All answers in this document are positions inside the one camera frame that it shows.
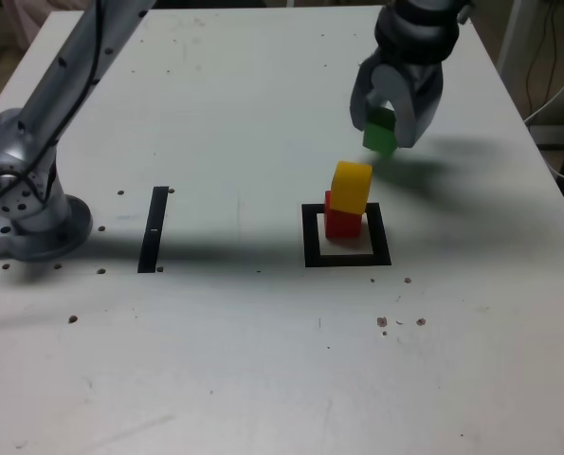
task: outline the black frame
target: black frame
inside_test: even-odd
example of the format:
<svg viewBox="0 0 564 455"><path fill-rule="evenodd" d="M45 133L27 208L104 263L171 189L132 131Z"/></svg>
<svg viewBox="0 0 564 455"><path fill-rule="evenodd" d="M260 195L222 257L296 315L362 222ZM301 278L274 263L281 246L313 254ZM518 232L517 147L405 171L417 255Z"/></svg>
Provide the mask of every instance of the black frame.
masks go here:
<svg viewBox="0 0 564 455"><path fill-rule="evenodd" d="M302 240L305 267L367 267L391 265L391 255L383 217L377 203L366 205L368 231L373 254L321 255L319 250L318 214L324 212L323 204L302 205Z"/></svg>

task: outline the white tabletop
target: white tabletop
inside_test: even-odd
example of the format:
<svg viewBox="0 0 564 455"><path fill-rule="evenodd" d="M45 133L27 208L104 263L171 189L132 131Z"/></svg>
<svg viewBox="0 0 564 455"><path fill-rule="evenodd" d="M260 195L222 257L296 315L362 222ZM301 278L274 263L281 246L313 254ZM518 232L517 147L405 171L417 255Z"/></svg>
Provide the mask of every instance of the white tabletop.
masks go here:
<svg viewBox="0 0 564 455"><path fill-rule="evenodd" d="M564 455L564 200L470 24L417 146L363 149L377 13L149 13L59 146L88 243L0 261L0 454ZM341 159L375 166L391 266L304 267ZM164 272L137 274L153 186Z"/></svg>

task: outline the black tape marking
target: black tape marking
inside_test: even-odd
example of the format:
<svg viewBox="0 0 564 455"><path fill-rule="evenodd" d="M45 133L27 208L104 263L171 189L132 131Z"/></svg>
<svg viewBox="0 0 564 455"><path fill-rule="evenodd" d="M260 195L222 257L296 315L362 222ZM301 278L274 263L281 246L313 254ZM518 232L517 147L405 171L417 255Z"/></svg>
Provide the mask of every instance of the black tape marking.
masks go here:
<svg viewBox="0 0 564 455"><path fill-rule="evenodd" d="M364 267L391 265L387 235L380 207L377 203L366 205L368 231L373 254L321 255L319 250L318 214L324 212L323 204L302 205L302 240L305 267Z"/></svg>
<svg viewBox="0 0 564 455"><path fill-rule="evenodd" d="M167 202L168 187L154 187L149 216L147 217L147 227L145 228L140 258L138 259L138 273L155 273Z"/></svg>

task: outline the toy block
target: toy block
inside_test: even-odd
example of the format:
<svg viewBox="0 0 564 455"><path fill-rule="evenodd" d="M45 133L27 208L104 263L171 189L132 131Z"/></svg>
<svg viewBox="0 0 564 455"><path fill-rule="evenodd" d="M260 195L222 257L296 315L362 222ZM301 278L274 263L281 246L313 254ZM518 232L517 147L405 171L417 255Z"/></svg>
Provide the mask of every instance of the toy block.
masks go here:
<svg viewBox="0 0 564 455"><path fill-rule="evenodd" d="M390 156L397 149L394 130L394 112L384 107L376 109L368 115L362 144L367 149Z"/></svg>
<svg viewBox="0 0 564 455"><path fill-rule="evenodd" d="M362 215L366 211L372 180L372 166L338 161L332 179L330 209Z"/></svg>
<svg viewBox="0 0 564 455"><path fill-rule="evenodd" d="M330 209L330 192L326 192L323 221L327 239L355 239L361 232L361 215Z"/></svg>

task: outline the red block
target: red block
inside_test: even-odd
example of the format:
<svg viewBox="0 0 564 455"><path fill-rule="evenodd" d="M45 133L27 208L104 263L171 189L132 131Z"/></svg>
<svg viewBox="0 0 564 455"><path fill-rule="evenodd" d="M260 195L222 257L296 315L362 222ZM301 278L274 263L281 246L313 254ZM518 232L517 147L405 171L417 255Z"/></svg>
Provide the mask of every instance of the red block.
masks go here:
<svg viewBox="0 0 564 455"><path fill-rule="evenodd" d="M330 192L326 192L323 214L327 239L355 239L361 232L361 215L330 209Z"/></svg>

